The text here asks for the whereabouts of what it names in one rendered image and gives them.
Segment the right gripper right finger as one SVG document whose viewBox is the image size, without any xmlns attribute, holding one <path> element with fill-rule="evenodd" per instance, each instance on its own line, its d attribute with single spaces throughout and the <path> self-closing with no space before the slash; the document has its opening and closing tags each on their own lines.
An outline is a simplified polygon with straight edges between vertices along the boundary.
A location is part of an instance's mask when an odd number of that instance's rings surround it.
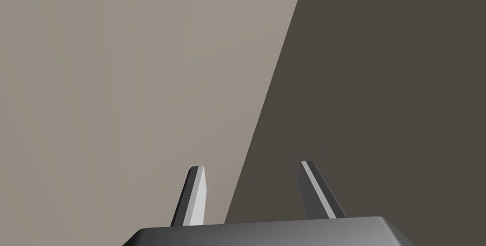
<svg viewBox="0 0 486 246">
<path fill-rule="evenodd" d="M 301 161 L 299 190 L 308 219 L 346 218 L 335 195 L 312 161 Z"/>
</svg>

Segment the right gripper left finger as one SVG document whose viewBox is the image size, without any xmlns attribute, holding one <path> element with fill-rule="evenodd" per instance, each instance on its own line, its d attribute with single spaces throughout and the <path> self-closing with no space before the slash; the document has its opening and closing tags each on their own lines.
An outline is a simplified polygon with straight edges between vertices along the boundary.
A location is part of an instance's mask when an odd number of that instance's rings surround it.
<svg viewBox="0 0 486 246">
<path fill-rule="evenodd" d="M 187 173 L 170 225 L 172 227 L 203 225 L 206 194 L 207 187 L 204 166 L 191 167 Z"/>
</svg>

